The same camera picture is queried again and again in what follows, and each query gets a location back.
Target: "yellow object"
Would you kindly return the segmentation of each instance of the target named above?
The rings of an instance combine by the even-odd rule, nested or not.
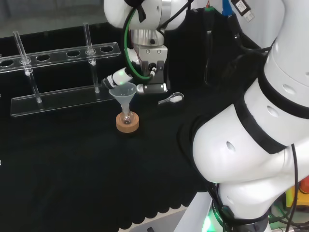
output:
[[[287,208],[292,207],[293,199],[294,199],[294,192],[295,192],[294,186],[285,192]],[[301,191],[298,191],[297,206],[309,207],[309,194],[304,194]]]

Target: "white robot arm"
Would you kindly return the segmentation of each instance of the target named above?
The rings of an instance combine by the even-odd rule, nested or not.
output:
[[[198,170],[220,183],[219,196],[235,218],[263,216],[294,185],[291,144],[298,180],[309,175],[309,1],[283,3],[283,25],[258,80],[204,124],[193,142]],[[270,231],[267,221],[259,228]]]
[[[127,2],[142,2],[141,7],[146,16],[141,20],[138,11],[133,12],[129,21],[133,49],[128,51],[127,68],[121,69],[103,79],[107,88],[130,81],[134,76],[142,83],[137,86],[138,93],[164,93],[167,86],[164,83],[164,63],[167,59],[168,49],[164,46],[164,33],[158,30],[181,8],[192,0],[105,0],[104,11],[109,23],[118,28],[125,28],[132,7]],[[186,10],[170,21],[165,30],[176,29],[184,20]],[[131,63],[138,66],[141,71],[134,72]]]

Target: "test tube rack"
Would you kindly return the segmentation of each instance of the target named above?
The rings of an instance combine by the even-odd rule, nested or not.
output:
[[[46,111],[54,111],[79,105],[113,99],[105,87],[98,83],[97,59],[116,57],[121,54],[118,43],[91,43],[89,25],[84,23],[86,46],[65,48],[26,54],[18,31],[13,32],[19,55],[0,57],[0,75],[23,70],[32,95],[11,99],[11,116],[18,117]],[[40,93],[34,77],[36,68],[88,61],[93,85]]]

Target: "black table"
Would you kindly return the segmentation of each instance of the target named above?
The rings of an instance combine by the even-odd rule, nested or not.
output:
[[[200,19],[191,12],[167,35],[171,91],[185,94],[184,101],[159,107],[157,102],[168,94],[136,95],[131,110],[138,113],[140,128],[132,135],[116,130],[121,107],[115,100],[11,118],[10,99],[31,94],[30,88],[22,72],[0,75],[1,231],[116,232],[170,207],[188,206],[198,191],[205,191],[204,180],[178,149],[178,128],[196,115],[213,116],[231,104],[255,78],[261,58],[242,59],[224,87],[219,76],[241,52],[225,19],[217,15],[211,76],[213,84],[221,86],[206,87]],[[120,44],[121,31],[110,25],[90,29],[94,44]],[[84,45],[82,27],[26,35],[22,40],[29,53]],[[17,54],[12,38],[0,39],[0,53]],[[35,70],[39,90],[90,85],[91,78],[84,78],[89,76],[86,65]],[[100,79],[123,67],[123,57],[102,66]]]

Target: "red object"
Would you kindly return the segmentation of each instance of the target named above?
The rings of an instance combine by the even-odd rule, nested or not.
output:
[[[304,194],[309,194],[309,176],[307,176],[305,179],[303,179],[300,182],[300,190],[304,193]]]

